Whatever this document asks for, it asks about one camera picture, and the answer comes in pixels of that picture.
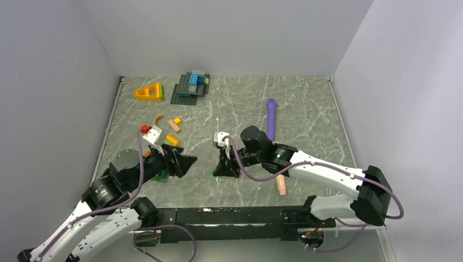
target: gray marble surface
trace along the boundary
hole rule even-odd
[[[171,105],[170,97],[179,76],[125,78],[110,127],[100,176],[121,150],[136,149],[136,132],[141,124],[151,124],[162,113],[158,126],[179,139],[184,153],[198,161],[182,179],[170,177],[165,182],[148,181],[140,195],[149,197],[157,207],[229,207],[301,205],[308,195],[328,196],[336,192],[324,185],[299,178],[286,178],[287,195],[280,196],[275,180],[254,182],[240,178],[210,175],[217,165],[218,151],[212,147],[215,131],[224,131],[243,147],[241,131],[255,125],[266,130],[266,101],[278,104],[276,140],[336,164],[353,167],[352,156],[342,129],[333,95],[326,78],[301,76],[213,76],[209,94],[198,98],[196,106]],[[155,82],[164,87],[164,101],[135,100],[133,91]],[[178,134],[167,121],[181,117]],[[148,143],[143,141],[147,151]],[[260,166],[249,167],[255,176],[269,174]]]

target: white bracket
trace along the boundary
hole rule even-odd
[[[217,146],[225,149],[225,154],[227,155],[228,159],[230,159],[230,141],[228,138],[223,141],[223,138],[227,135],[230,134],[226,132],[214,132],[214,142],[217,143]]]
[[[162,144],[165,141],[165,138],[167,137],[167,131],[164,129],[158,127],[158,126],[153,126],[148,133],[143,135],[143,139],[148,141],[150,144],[156,148],[159,153],[164,155],[164,150],[162,150]]]

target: purple toy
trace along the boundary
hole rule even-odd
[[[267,137],[272,141],[275,139],[275,112],[276,101],[270,98],[267,100]]]

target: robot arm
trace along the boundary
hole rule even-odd
[[[162,171],[169,176],[183,177],[197,160],[184,156],[180,147],[161,145],[150,147],[143,158],[143,183],[158,176]],[[117,155],[101,178],[96,179],[82,195],[72,214],[44,243],[18,254],[19,262],[85,261],[119,236],[139,228],[143,222],[156,225],[156,207],[147,198],[135,199],[129,209],[117,219],[89,234],[114,210],[86,216],[90,212],[121,205],[129,200],[130,192],[138,189],[140,180],[139,152],[124,150]],[[83,219],[73,223],[77,218]]]
[[[228,133],[225,132],[214,134],[214,145],[220,149],[219,164],[213,172],[214,176],[238,178],[238,158],[243,166],[261,164],[272,174],[308,179],[342,193],[307,198],[304,209],[316,221],[357,216],[372,225],[384,224],[391,196],[383,189],[362,180],[374,180],[390,189],[379,168],[348,168],[315,158],[295,147],[273,144],[266,134],[255,126],[247,127],[241,132],[241,140],[245,147],[237,150],[236,155],[229,139],[225,139],[226,136]]]

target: orange arch piece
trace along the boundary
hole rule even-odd
[[[139,88],[134,91],[135,98],[138,100],[163,101],[164,92],[161,83]]]

